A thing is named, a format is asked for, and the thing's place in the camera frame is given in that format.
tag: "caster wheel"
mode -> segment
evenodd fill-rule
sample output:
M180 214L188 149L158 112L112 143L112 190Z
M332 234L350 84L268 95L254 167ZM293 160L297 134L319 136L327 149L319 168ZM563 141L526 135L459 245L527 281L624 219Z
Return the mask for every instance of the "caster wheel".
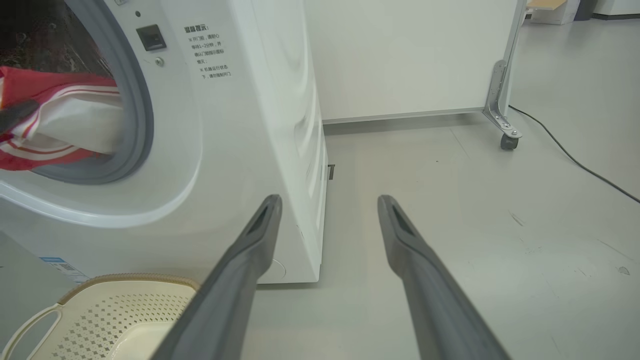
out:
M518 147L517 138L510 138L507 134L502 134L502 140L500 140L500 148L502 150L513 150Z

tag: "box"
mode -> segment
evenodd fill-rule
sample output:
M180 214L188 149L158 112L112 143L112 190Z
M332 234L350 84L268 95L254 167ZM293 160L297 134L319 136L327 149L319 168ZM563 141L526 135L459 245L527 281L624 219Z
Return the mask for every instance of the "box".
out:
M533 0L530 4L536 5L536 7L527 5L534 9L531 22L563 25L573 21L580 0Z

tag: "floor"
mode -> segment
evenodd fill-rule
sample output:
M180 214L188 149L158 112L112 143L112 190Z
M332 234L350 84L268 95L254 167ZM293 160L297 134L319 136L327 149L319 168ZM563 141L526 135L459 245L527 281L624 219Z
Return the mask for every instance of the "floor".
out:
M640 196L640 20L527 23L517 56L512 105ZM399 201L513 359L635 359L640 204L576 167L533 121L513 111L509 120L524 134L513 152L500 150L500 132L481 115L326 127L335 172L321 280L259 286L243 359L419 358L382 244L383 193ZM5 263L39 262L6 241L0 248ZM29 299L2 312L10 316L0 344L72 286L44 280L49 270L0 271Z

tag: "red and white cloth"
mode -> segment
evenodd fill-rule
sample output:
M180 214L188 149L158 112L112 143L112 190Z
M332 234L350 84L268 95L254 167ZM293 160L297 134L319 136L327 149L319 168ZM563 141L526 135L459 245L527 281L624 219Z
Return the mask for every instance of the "red and white cloth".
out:
M40 107L0 135L0 168L31 170L115 151L124 111L113 79L0 67L0 108L34 99Z

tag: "sticker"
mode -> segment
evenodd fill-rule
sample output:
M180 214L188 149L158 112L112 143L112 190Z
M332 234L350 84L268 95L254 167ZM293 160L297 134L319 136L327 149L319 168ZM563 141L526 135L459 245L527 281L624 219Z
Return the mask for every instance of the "sticker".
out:
M83 282L89 279L89 277L87 277L85 274L81 273L76 268L69 265L69 263L67 263L66 261L60 258L40 258L40 259L42 259L42 261L44 261L45 263L48 263L49 265L58 269L58 271L60 271L64 276L73 280L77 284L82 284Z
M185 43L191 54L187 61L194 65L196 73L203 81L215 81L231 76L231 68L227 63L225 41L222 36L206 24L184 27Z

